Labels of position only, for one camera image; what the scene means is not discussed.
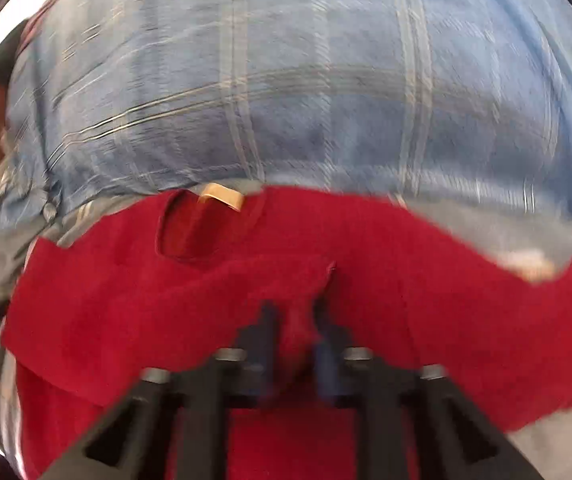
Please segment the blue plaid pillow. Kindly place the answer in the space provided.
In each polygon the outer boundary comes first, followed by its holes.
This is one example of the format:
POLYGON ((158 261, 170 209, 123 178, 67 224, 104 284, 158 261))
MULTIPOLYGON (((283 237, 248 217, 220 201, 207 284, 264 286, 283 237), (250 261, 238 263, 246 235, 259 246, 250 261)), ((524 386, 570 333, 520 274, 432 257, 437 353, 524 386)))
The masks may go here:
POLYGON ((225 179, 572 218, 568 0, 48 0, 0 230, 225 179))

